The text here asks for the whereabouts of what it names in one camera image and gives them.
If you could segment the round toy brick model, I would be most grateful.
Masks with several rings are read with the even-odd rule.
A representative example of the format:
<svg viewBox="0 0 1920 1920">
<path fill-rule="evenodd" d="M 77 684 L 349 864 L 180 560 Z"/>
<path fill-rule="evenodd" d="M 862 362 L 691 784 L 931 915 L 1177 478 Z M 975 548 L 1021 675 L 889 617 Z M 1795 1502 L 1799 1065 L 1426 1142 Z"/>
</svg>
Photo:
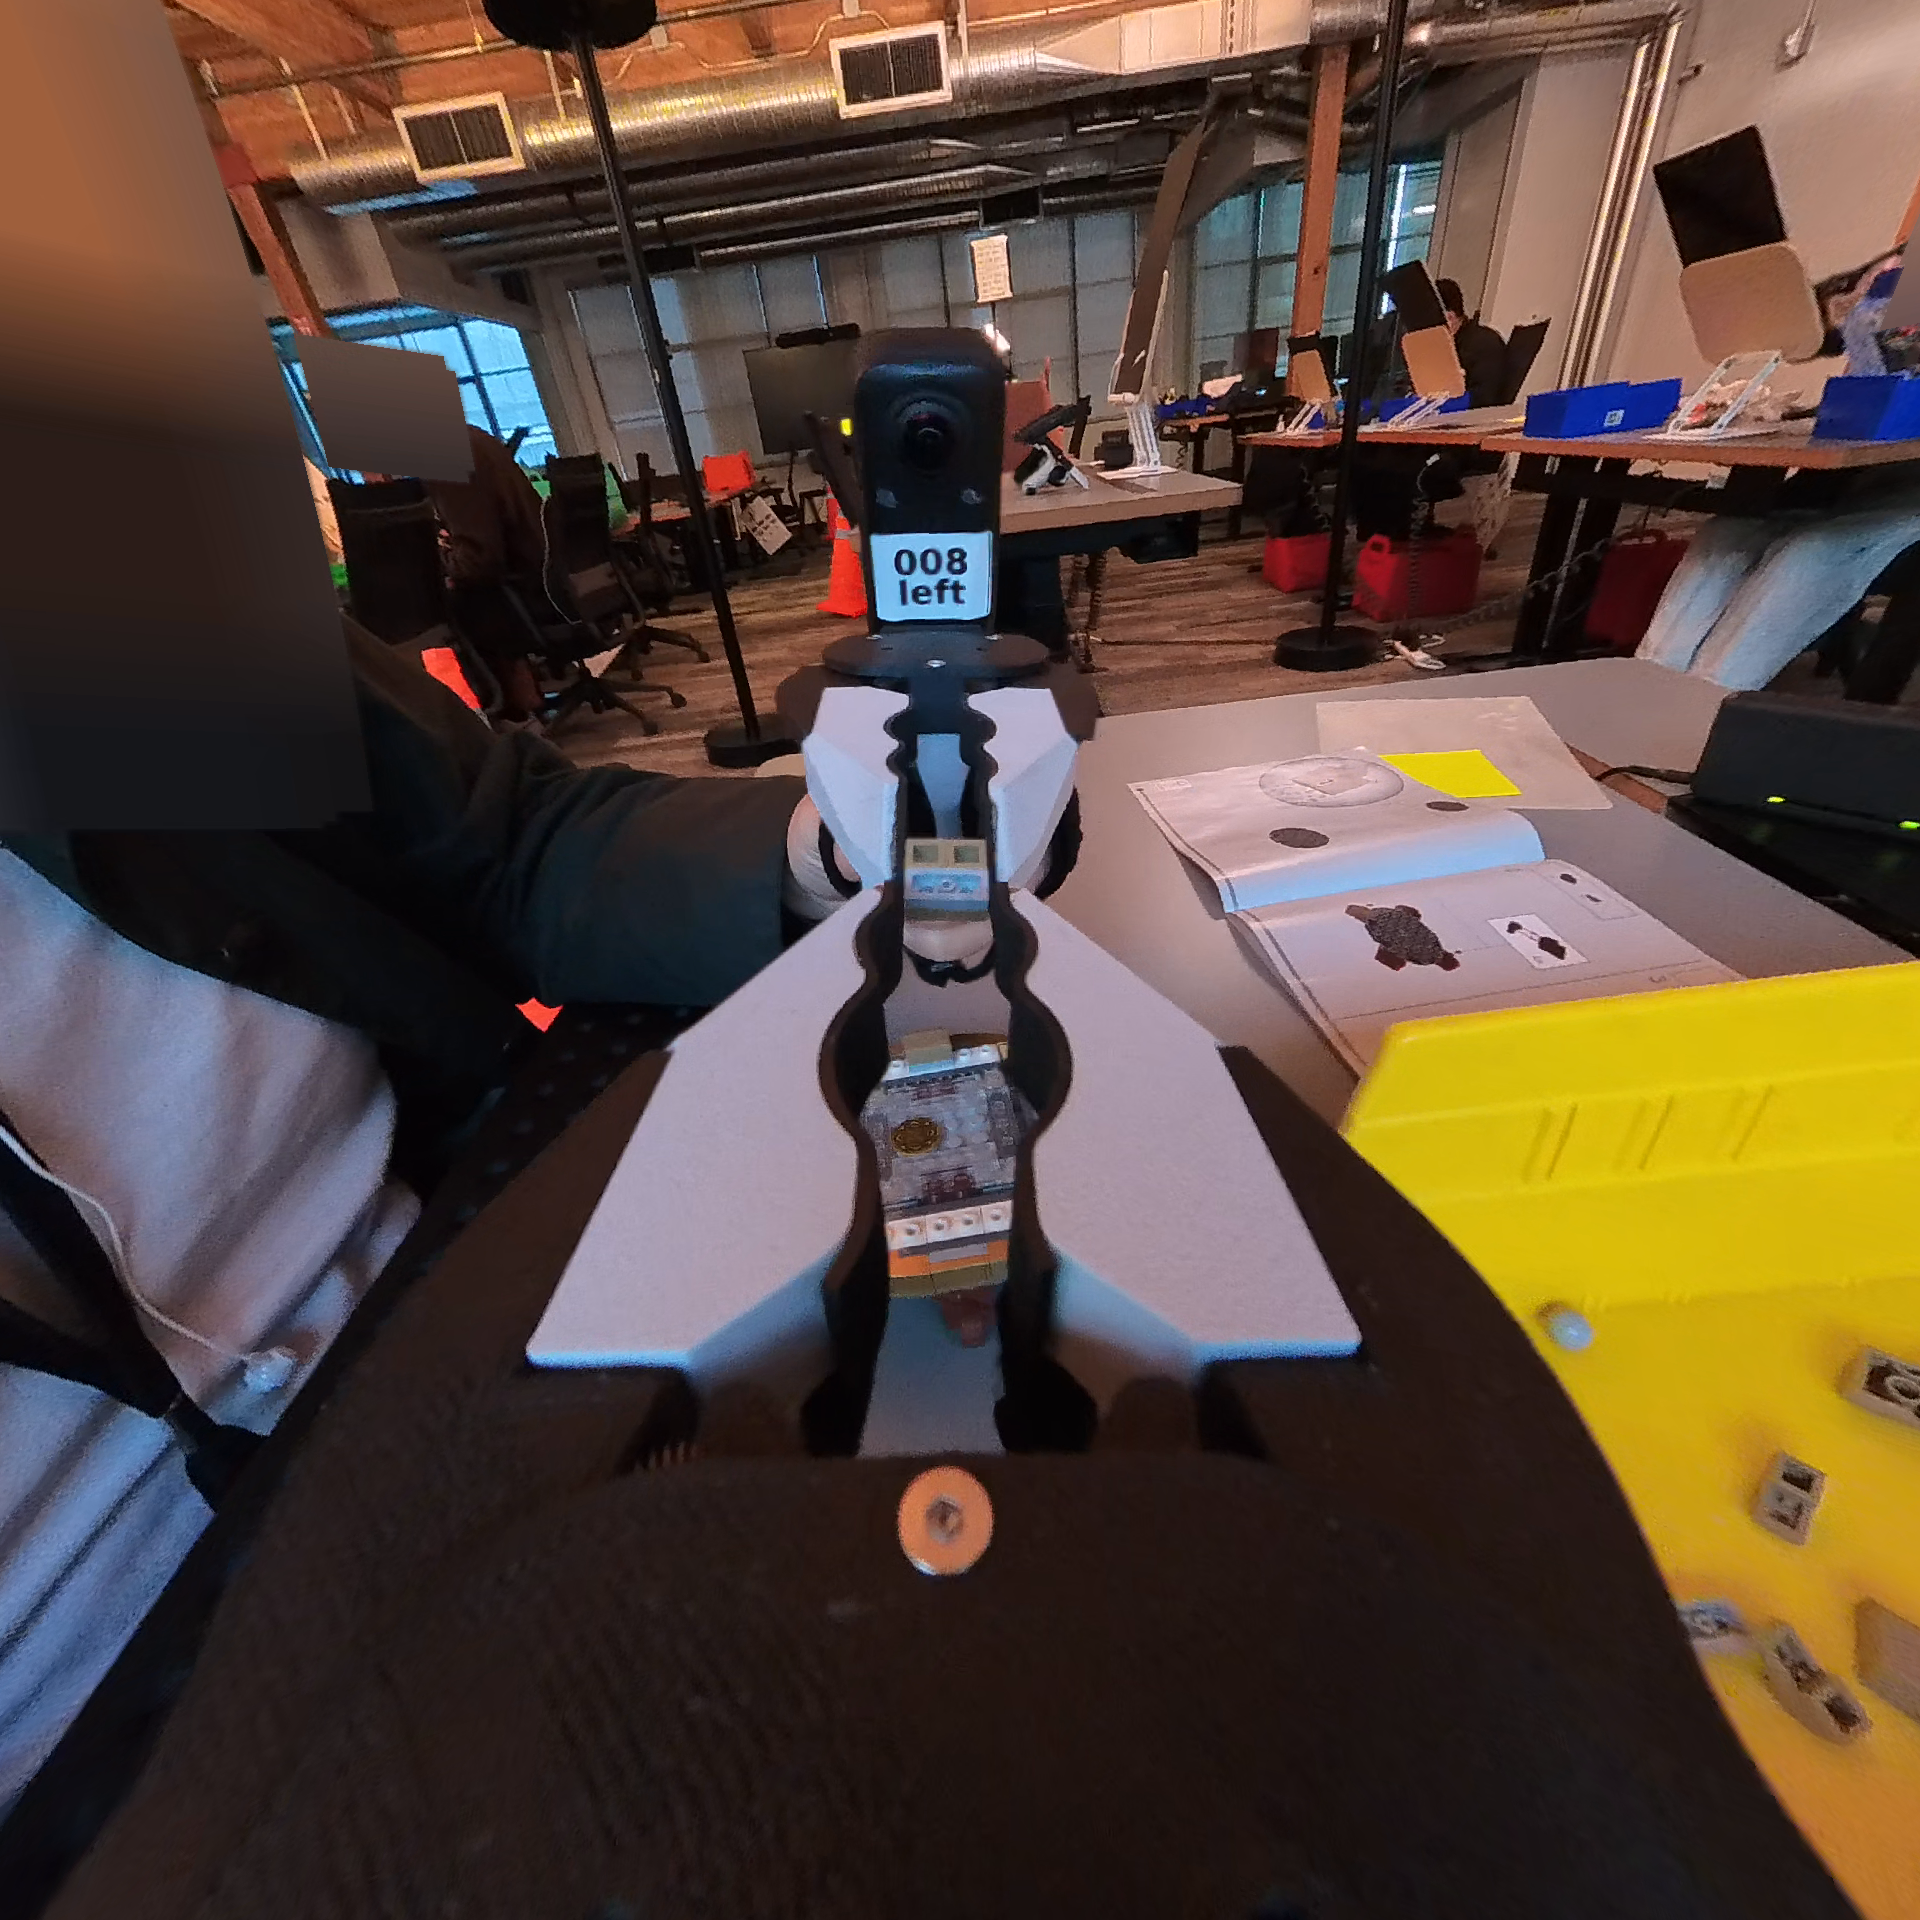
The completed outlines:
<svg viewBox="0 0 1920 1920">
<path fill-rule="evenodd" d="M 1003 1035 L 921 1028 L 893 1044 L 860 1124 L 873 1144 L 893 1302 L 929 1302 L 961 1348 L 995 1330 L 1017 1159 L 1035 1111 Z"/>
</svg>

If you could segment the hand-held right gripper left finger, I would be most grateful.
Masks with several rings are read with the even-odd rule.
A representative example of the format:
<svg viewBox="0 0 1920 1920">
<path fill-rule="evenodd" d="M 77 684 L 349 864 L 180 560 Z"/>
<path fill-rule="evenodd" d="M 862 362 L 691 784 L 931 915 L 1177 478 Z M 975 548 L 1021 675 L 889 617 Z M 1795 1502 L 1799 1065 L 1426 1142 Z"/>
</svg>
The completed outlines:
<svg viewBox="0 0 1920 1920">
<path fill-rule="evenodd" d="M 844 902 L 682 1031 L 526 1342 L 546 1369 L 752 1384 L 800 1446 L 851 1456 L 889 1310 L 875 1152 L 895 884 Z"/>
</svg>

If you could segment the pale top table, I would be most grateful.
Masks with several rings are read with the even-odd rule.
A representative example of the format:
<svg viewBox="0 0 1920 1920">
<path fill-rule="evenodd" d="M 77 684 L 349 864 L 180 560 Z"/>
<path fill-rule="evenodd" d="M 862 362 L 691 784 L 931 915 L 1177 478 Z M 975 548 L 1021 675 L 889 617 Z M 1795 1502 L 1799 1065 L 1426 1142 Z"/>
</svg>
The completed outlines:
<svg viewBox="0 0 1920 1920">
<path fill-rule="evenodd" d="M 1008 474 L 999 495 L 992 625 L 1044 644 L 1053 659 L 1094 670 L 1108 555 L 1122 554 L 1134 563 L 1194 558 L 1201 515 L 1237 510 L 1242 486 L 1181 470 L 1080 471 L 1073 482 L 1023 491 Z M 1068 560 L 1085 562 L 1085 605 L 1078 627 L 1069 621 L 1062 587 Z"/>
</svg>

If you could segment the clear plastic sheet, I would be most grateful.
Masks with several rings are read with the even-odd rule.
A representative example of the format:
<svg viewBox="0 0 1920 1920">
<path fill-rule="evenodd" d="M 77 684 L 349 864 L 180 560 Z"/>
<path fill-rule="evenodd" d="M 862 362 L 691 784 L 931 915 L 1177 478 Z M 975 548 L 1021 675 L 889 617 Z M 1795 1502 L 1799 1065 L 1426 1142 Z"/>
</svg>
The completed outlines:
<svg viewBox="0 0 1920 1920">
<path fill-rule="evenodd" d="M 1526 696 L 1322 700 L 1314 720 L 1317 748 L 1327 756 L 1479 749 L 1523 787 L 1517 800 L 1468 804 L 1517 810 L 1606 810 L 1611 804 L 1608 789 Z"/>
</svg>

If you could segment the black office chair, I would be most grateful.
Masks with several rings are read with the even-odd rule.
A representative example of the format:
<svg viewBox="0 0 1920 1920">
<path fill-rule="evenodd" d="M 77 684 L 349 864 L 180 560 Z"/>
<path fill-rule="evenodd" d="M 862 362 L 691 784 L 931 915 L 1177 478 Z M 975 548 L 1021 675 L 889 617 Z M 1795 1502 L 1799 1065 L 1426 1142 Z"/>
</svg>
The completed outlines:
<svg viewBox="0 0 1920 1920">
<path fill-rule="evenodd" d="M 526 636 L 540 644 L 542 667 L 556 680 L 540 696 L 540 724 L 556 730 L 580 711 L 627 713 L 637 732 L 655 736 L 660 724 L 637 706 L 661 698 L 683 708 L 683 693 L 644 675 L 655 645 L 680 648 L 707 659 L 691 636 L 661 627 L 669 587 L 614 537 L 609 471 L 591 454 L 556 454 L 542 466 L 540 581 L 513 587 Z"/>
</svg>

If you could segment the person's left forearm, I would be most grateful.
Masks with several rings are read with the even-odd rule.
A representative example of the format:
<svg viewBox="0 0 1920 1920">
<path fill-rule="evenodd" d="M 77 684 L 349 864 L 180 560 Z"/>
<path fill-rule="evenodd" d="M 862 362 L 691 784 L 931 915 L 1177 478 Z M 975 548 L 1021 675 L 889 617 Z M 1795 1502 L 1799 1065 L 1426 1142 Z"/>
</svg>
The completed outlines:
<svg viewBox="0 0 1920 1920">
<path fill-rule="evenodd" d="M 369 810 L 308 844 L 342 884 L 516 1000 L 707 1008 L 787 939 L 794 778 L 578 768 L 489 732 L 352 617 Z"/>
</svg>

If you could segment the person's left hand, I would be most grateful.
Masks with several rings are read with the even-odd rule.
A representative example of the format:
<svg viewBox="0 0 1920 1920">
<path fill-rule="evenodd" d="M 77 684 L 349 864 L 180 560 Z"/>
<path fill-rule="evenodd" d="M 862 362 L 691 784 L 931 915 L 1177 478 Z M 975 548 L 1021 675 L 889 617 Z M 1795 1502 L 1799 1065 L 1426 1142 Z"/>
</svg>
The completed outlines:
<svg viewBox="0 0 1920 1920">
<path fill-rule="evenodd" d="M 862 882 L 844 859 L 832 831 L 810 795 L 794 805 L 783 831 L 782 908 L 803 923 L 818 923 L 862 891 Z M 992 970 L 995 927 L 987 909 L 920 912 L 901 917 L 901 950 L 928 982 L 943 985 L 979 978 Z"/>
</svg>

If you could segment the black monitor screen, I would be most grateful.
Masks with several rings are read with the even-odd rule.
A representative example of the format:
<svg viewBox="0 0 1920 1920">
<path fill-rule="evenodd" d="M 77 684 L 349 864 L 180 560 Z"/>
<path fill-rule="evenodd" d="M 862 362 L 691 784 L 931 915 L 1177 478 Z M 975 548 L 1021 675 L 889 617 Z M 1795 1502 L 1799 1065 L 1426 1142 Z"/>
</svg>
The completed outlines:
<svg viewBox="0 0 1920 1920">
<path fill-rule="evenodd" d="M 808 416 L 826 422 L 850 416 L 858 340 L 858 323 L 820 326 L 780 334 L 775 343 L 741 354 L 764 454 L 810 452 Z"/>
</svg>

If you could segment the yellow sticky note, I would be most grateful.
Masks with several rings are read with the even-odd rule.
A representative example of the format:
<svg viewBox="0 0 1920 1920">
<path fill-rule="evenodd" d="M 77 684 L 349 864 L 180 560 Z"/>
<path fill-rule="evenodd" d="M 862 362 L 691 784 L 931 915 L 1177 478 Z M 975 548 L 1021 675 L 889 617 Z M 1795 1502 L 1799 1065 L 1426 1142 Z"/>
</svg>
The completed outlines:
<svg viewBox="0 0 1920 1920">
<path fill-rule="evenodd" d="M 1516 802 L 1523 785 L 1479 748 L 1380 751 L 1381 764 L 1449 802 Z"/>
</svg>

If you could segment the dark green jacket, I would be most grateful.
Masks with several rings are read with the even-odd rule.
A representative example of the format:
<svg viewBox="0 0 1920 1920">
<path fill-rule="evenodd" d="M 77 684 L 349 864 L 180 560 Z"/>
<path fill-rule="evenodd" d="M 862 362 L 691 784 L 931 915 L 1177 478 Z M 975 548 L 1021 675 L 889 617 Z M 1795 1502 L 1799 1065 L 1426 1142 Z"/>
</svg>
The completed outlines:
<svg viewBox="0 0 1920 1920">
<path fill-rule="evenodd" d="M 422 1197 L 532 1044 L 504 990 L 285 836 L 94 827 L 6 846 L 136 948 L 372 1041 L 395 1092 L 395 1168 Z"/>
</svg>

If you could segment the ceiling air vent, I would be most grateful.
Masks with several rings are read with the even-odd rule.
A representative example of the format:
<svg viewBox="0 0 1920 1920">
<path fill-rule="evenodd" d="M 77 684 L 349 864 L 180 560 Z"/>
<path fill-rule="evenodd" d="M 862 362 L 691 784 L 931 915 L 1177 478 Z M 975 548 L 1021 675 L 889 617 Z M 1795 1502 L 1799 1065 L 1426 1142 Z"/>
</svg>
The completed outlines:
<svg viewBox="0 0 1920 1920">
<path fill-rule="evenodd" d="M 948 31 L 940 21 L 844 33 L 828 47 L 832 94 L 844 120 L 948 106 Z"/>
<path fill-rule="evenodd" d="M 500 90 L 395 106 L 393 123 L 419 183 L 492 179 L 523 172 L 516 117 Z"/>
</svg>

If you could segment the grey hooded sweatshirt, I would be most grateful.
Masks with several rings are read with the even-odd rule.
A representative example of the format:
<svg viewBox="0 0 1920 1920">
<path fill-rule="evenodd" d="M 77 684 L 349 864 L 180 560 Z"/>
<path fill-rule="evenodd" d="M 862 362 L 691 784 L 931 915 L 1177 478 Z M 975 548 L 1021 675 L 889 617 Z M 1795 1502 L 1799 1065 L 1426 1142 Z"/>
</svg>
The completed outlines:
<svg viewBox="0 0 1920 1920">
<path fill-rule="evenodd" d="M 2 873 L 3 1130 L 86 1193 L 191 1398 L 268 1431 L 419 1214 L 384 1067 L 346 1026 L 127 941 L 15 854 Z M 6 1363 L 2 1428 L 10 1809 L 211 1511 L 178 1438 L 91 1385 Z"/>
</svg>

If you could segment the metal air duct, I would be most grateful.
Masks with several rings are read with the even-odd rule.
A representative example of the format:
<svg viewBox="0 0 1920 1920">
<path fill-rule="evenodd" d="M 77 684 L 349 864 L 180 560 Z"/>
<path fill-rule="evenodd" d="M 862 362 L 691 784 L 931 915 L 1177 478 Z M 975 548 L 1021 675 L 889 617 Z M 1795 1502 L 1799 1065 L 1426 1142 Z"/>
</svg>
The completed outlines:
<svg viewBox="0 0 1920 1920">
<path fill-rule="evenodd" d="M 1388 4 L 1189 2 L 1102 6 L 1085 13 L 989 19 L 966 36 L 945 30 L 952 101 L 841 117 L 829 47 L 729 68 L 697 79 L 608 90 L 617 151 L 629 161 L 753 156 L 854 131 L 967 123 L 1027 107 L 1108 101 L 1200 79 L 1251 78 L 1291 56 L 1381 36 Z M 368 205 L 429 186 L 476 186 L 522 176 L 593 172 L 598 151 L 584 106 L 507 104 L 523 170 L 471 182 L 419 183 L 395 130 L 368 131 L 327 154 L 289 161 L 298 192 L 323 207 Z"/>
</svg>

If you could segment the black power box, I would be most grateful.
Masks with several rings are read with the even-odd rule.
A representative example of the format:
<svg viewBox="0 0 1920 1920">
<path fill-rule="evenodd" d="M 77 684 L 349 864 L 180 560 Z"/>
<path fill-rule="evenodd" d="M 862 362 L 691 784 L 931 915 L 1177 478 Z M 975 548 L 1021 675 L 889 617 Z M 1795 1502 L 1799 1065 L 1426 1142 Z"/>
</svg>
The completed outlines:
<svg viewBox="0 0 1920 1920">
<path fill-rule="evenodd" d="M 1914 708 L 1773 689 L 1732 693 L 1666 815 L 1918 951 Z"/>
</svg>

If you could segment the black white handheld device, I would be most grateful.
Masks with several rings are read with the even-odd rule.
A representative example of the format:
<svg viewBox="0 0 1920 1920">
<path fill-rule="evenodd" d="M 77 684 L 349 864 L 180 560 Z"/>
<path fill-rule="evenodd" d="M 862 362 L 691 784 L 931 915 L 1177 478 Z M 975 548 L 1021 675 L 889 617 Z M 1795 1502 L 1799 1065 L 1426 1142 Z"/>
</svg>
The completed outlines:
<svg viewBox="0 0 1920 1920">
<path fill-rule="evenodd" d="M 1016 441 L 1023 447 L 1023 454 L 1014 467 L 1014 482 L 1023 495 L 1031 498 L 1068 486 L 1091 488 L 1091 475 L 1078 459 L 1090 418 L 1091 397 L 1078 395 L 1072 401 L 1052 404 L 1019 425 Z"/>
</svg>

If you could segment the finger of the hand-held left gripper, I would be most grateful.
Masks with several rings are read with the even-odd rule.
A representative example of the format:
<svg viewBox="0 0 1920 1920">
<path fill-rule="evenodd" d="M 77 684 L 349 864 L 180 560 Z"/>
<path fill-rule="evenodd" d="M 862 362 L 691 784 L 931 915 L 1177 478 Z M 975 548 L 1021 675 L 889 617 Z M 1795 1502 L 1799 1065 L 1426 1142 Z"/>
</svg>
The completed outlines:
<svg viewBox="0 0 1920 1920">
<path fill-rule="evenodd" d="M 1078 740 L 1045 684 L 975 689 L 967 708 L 987 725 L 982 751 L 993 875 L 1037 894 L 1073 797 Z"/>
<path fill-rule="evenodd" d="M 805 794 L 862 891 L 900 878 L 907 785 L 891 728 L 906 708 L 901 689 L 826 684 L 801 742 Z"/>
</svg>

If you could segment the yellow plastic bin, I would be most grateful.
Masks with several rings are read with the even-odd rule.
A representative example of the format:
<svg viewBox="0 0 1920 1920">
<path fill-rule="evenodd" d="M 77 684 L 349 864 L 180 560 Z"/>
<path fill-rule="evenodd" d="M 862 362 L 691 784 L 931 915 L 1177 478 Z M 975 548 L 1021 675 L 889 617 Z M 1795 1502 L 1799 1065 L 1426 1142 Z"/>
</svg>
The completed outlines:
<svg viewBox="0 0 1920 1920">
<path fill-rule="evenodd" d="M 1345 1140 L 1475 1266 L 1570 1400 L 1526 1322 L 1551 1302 L 1912 1282 L 1918 1358 L 1915 1008 L 1904 962 L 1410 1022 Z M 1845 1385 L 1915 1416 L 1915 1363 L 1867 1349 Z M 1853 1907 L 1915 1915 L 1915 1768 L 1754 1750 L 1706 1668 L 1748 1648 L 1743 1622 L 1673 1600 L 1733 1616 L 1701 1673 Z M 1815 1735 L 1858 1740 L 1859 1700 L 1801 1652 L 1783 1625 L 1762 1634 L 1778 1700 Z M 1855 1665 L 1915 1725 L 1915 1620 L 1862 1600 Z"/>
</svg>

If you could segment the scattered loose toy bricks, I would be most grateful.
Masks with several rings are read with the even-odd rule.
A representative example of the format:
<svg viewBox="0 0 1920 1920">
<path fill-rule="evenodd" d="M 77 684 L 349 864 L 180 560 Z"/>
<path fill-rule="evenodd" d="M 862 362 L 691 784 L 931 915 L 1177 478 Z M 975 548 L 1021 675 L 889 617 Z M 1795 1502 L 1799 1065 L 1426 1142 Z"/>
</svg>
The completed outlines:
<svg viewBox="0 0 1920 1920">
<path fill-rule="evenodd" d="M 1682 1302 L 1550 1302 L 1526 1316 L 1627 1493 L 1680 1602 L 1729 1605 L 1743 1652 L 1704 1658 L 1756 1752 L 1795 1765 L 1915 1768 L 1915 1725 L 1872 1700 L 1858 1605 L 1915 1620 L 1915 1414 L 1848 1385 L 1877 1349 L 1915 1366 L 1915 1282 Z M 1855 1740 L 1815 1735 L 1763 1675 L 1783 1625 L 1804 1668 L 1851 1692 Z"/>
</svg>

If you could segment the wooden top work table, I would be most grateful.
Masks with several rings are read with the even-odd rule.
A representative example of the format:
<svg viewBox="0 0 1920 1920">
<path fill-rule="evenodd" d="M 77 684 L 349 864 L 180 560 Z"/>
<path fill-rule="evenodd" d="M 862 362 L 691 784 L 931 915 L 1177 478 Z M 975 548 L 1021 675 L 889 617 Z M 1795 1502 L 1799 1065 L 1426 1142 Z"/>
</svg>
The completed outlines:
<svg viewBox="0 0 1920 1920">
<path fill-rule="evenodd" d="M 1604 549 L 1627 508 L 1757 524 L 1767 535 L 1827 528 L 1915 499 L 1915 438 L 1815 440 L 1811 422 L 1762 423 L 1750 435 L 1662 431 L 1540 438 L 1522 427 L 1422 423 L 1361 427 L 1371 454 L 1423 450 L 1514 457 L 1514 482 L 1545 499 L 1512 642 L 1499 664 L 1595 659 L 1583 636 Z"/>
</svg>

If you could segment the blue plastic bin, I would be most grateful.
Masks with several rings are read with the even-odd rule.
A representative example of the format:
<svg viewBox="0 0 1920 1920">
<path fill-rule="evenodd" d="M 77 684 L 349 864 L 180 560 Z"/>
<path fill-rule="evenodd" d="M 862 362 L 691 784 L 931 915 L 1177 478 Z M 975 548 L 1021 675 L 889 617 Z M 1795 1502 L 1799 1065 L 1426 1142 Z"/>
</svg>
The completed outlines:
<svg viewBox="0 0 1920 1920">
<path fill-rule="evenodd" d="M 1813 444 L 1888 444 L 1918 438 L 1918 370 L 1827 377 L 1809 429 Z"/>
<path fill-rule="evenodd" d="M 1522 429 L 1529 440 L 1553 441 L 1652 433 L 1671 420 L 1682 393 L 1677 375 L 1547 390 L 1526 397 Z"/>
</svg>

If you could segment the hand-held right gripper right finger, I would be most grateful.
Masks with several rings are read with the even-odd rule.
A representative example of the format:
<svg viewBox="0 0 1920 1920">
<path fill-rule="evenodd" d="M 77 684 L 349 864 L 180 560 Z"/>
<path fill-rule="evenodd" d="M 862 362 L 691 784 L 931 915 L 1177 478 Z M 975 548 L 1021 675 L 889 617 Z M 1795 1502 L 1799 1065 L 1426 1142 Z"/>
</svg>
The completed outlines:
<svg viewBox="0 0 1920 1920">
<path fill-rule="evenodd" d="M 1344 1360 L 1359 1330 L 1212 1033 L 1052 908 L 992 899 L 1029 1111 L 997 1293 L 1005 1449 L 1082 1452 L 1139 1379 Z"/>
</svg>

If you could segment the black dotted mat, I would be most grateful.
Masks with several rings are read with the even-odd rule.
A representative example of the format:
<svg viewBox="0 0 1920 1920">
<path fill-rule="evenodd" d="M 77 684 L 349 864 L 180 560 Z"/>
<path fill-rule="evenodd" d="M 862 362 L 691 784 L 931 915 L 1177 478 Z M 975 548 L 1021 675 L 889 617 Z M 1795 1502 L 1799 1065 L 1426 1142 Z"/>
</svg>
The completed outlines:
<svg viewBox="0 0 1920 1920">
<path fill-rule="evenodd" d="M 637 1057 L 702 1016 L 680 1004 L 572 1001 L 510 1048 L 477 1092 L 392 1065 L 393 1176 L 419 1203 L 395 1264 L 425 1267 Z"/>
</svg>

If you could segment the open instruction booklet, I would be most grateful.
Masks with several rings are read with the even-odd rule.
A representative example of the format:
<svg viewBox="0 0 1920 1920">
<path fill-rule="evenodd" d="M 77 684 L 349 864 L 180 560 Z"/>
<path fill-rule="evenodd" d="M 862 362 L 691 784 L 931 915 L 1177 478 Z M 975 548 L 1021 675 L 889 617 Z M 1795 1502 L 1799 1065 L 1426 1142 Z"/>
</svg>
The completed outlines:
<svg viewBox="0 0 1920 1920">
<path fill-rule="evenodd" d="M 1404 1022 L 1737 980 L 1604 879 L 1547 857 L 1522 812 L 1441 797 L 1377 756 L 1130 789 L 1355 1074 Z"/>
</svg>

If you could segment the black tablet on stand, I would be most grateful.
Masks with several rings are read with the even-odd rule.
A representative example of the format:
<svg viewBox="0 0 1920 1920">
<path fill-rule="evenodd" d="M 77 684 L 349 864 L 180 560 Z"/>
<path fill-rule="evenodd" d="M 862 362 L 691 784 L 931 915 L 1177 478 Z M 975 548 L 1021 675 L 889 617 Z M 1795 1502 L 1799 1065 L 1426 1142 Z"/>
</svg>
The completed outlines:
<svg viewBox="0 0 1920 1920">
<path fill-rule="evenodd" d="M 1468 375 L 1456 349 L 1447 307 L 1422 259 L 1404 261 L 1381 278 L 1398 318 L 1398 340 L 1410 392 L 1422 399 L 1452 401 L 1468 393 Z"/>
<path fill-rule="evenodd" d="M 1820 355 L 1825 320 L 1787 240 L 1763 135 L 1737 128 L 1652 167 L 1682 263 L 1677 289 L 1691 343 L 1712 363 L 1775 354 Z"/>
</svg>

